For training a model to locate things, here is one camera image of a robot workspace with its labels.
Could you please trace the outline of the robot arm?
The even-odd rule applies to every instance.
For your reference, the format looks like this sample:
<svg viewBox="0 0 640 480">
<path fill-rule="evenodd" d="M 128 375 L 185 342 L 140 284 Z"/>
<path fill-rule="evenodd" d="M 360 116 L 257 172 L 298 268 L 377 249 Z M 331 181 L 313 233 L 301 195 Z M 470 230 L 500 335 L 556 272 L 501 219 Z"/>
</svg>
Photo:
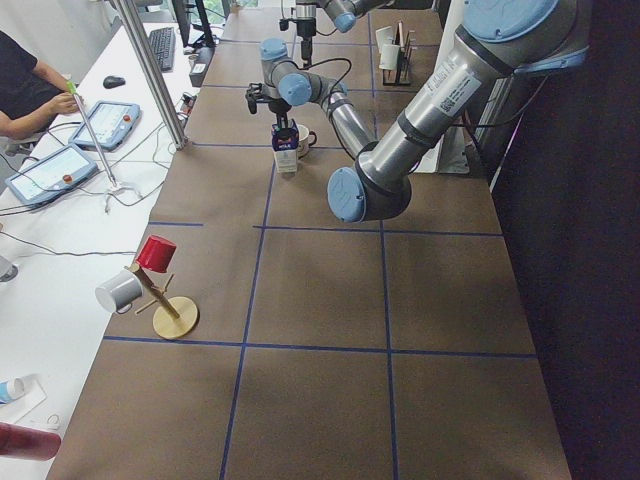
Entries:
<svg viewBox="0 0 640 480">
<path fill-rule="evenodd" d="M 591 12 L 589 1 L 464 2 L 450 53 L 381 139 L 363 125 L 338 80 L 299 69 L 277 38 L 261 43 L 264 81 L 250 85 L 245 98 L 250 112 L 266 103 L 280 118 L 293 106 L 317 104 L 355 159 L 329 179 L 333 214 L 344 222 L 394 218 L 410 202 L 411 169 L 482 87 L 584 62 Z"/>
<path fill-rule="evenodd" d="M 316 13 L 323 10 L 331 20 L 334 28 L 341 33 L 348 32 L 356 20 L 376 8 L 391 4 L 383 0 L 311 0 L 296 1 L 295 15 L 292 21 L 296 24 L 296 33 L 302 39 L 301 58 L 305 68 L 312 65 L 313 37 L 317 34 Z"/>
</svg>

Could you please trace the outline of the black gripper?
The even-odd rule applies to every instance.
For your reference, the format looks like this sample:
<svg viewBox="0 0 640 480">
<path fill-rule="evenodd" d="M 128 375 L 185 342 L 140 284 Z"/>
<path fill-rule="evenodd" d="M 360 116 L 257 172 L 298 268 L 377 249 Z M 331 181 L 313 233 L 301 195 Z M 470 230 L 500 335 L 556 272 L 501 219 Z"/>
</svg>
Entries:
<svg viewBox="0 0 640 480">
<path fill-rule="evenodd" d="M 314 19 L 298 19 L 297 35 L 301 38 L 301 58 L 303 60 L 303 68 L 309 69 L 313 54 Z"/>
<path fill-rule="evenodd" d="M 291 106 L 282 98 L 268 101 L 269 110 L 276 116 L 276 122 L 272 125 L 273 130 L 289 128 L 288 112 Z"/>
</svg>

